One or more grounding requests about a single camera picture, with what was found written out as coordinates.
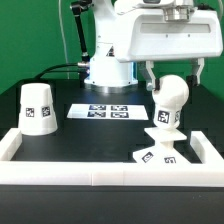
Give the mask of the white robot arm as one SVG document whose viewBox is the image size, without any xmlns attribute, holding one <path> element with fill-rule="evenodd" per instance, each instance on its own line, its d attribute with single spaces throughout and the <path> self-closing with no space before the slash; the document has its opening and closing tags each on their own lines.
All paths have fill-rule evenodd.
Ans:
<svg viewBox="0 0 224 224">
<path fill-rule="evenodd" d="M 156 61 L 192 61 L 200 78 L 204 60 L 223 51 L 216 12 L 201 10 L 194 0 L 93 0 L 96 44 L 85 85 L 120 92 L 138 84 L 134 64 L 144 62 L 151 89 L 159 86 Z"/>
</svg>

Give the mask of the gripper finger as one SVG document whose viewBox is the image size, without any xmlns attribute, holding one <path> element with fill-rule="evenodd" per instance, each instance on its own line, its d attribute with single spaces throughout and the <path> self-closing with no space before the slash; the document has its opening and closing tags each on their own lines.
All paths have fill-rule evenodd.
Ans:
<svg viewBox="0 0 224 224">
<path fill-rule="evenodd" d="M 156 78 L 154 72 L 154 62 L 146 61 L 139 63 L 139 71 L 146 82 L 146 89 L 148 91 L 158 90 L 159 89 L 159 80 Z"/>
<path fill-rule="evenodd" d="M 204 59 L 197 58 L 191 60 L 191 74 L 186 77 L 187 84 L 195 87 L 200 84 L 200 76 L 204 68 Z"/>
</svg>

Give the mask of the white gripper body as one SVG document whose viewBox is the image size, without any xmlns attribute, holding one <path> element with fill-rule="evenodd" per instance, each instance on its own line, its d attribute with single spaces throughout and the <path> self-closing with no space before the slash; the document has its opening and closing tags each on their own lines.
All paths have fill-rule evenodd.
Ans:
<svg viewBox="0 0 224 224">
<path fill-rule="evenodd" d="M 187 19 L 173 19 L 174 0 L 117 0 L 114 54 L 121 62 L 218 57 L 223 51 L 217 13 L 183 5 Z"/>
</svg>

